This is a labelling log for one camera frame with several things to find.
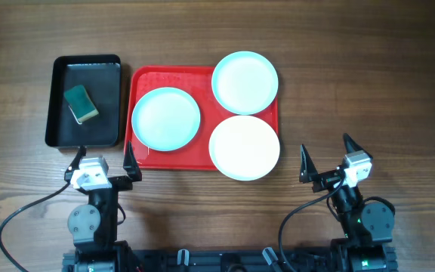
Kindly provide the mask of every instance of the round plate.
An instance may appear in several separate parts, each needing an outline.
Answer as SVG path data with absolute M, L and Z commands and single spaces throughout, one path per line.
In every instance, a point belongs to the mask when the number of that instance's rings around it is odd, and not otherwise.
M 278 162 L 278 136 L 259 118 L 233 116 L 212 132 L 209 155 L 226 176 L 252 181 L 268 174 Z
M 249 51 L 232 53 L 220 61 L 211 83 L 219 104 L 240 115 L 266 109 L 278 91 L 278 75 L 271 62 Z
M 158 151 L 183 147 L 196 135 L 201 113 L 194 99 L 177 88 L 157 88 L 145 94 L 132 113 L 139 141 Z

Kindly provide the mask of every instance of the wooden surface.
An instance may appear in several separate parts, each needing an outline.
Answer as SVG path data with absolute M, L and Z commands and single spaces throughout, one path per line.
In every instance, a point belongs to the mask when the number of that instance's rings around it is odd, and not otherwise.
M 298 182 L 299 145 L 329 170 L 348 132 L 376 158 L 363 195 L 396 206 L 400 270 L 435 271 L 435 1 L 40 2 L 0 1 L 0 223 L 61 187 L 74 156 L 44 142 L 57 57 L 113 53 L 130 74 L 147 64 L 215 65 L 248 50 L 279 73 L 276 168 L 248 183 L 145 171 L 121 193 L 128 219 L 119 239 L 133 249 L 276 246 L 284 216 L 318 197 Z M 100 153 L 110 174 L 122 173 L 121 144 L 90 151 Z M 67 189 L 15 218 L 3 236 L 11 254 L 30 271 L 59 271 L 73 249 L 67 217 L 86 201 Z M 342 236 L 320 203 L 290 220 L 285 244 L 326 246 Z M 3 270 L 15 268 L 0 252 Z

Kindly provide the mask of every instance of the sponge scrubbing pad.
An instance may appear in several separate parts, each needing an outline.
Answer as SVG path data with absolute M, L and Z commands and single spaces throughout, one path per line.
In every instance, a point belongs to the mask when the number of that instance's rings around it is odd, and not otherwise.
M 98 110 L 91 102 L 90 97 L 83 85 L 77 85 L 63 93 L 70 109 L 73 111 L 78 123 L 82 123 L 93 116 L 98 115 Z

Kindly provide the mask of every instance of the light blue plate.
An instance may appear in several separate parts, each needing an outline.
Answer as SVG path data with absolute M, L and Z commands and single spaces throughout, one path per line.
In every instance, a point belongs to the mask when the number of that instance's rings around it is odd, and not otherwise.
M 266 109 L 278 91 L 278 74 L 260 54 L 240 51 L 227 55 L 212 73 L 212 91 L 224 109 L 251 115 Z
M 145 94 L 132 113 L 132 129 L 145 146 L 172 151 L 196 135 L 201 113 L 196 101 L 177 88 L 157 88 Z

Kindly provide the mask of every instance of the plate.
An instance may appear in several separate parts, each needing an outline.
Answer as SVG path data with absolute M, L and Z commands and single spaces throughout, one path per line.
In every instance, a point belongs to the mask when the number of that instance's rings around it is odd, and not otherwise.
M 212 91 L 231 113 L 251 115 L 266 109 L 278 91 L 278 74 L 260 54 L 240 51 L 226 56 L 212 74 Z
M 278 162 L 278 136 L 259 118 L 233 116 L 212 132 L 209 155 L 229 178 L 253 181 L 268 174 Z
M 153 150 L 172 151 L 196 135 L 201 113 L 194 99 L 178 88 L 157 88 L 145 94 L 132 113 L 137 139 Z

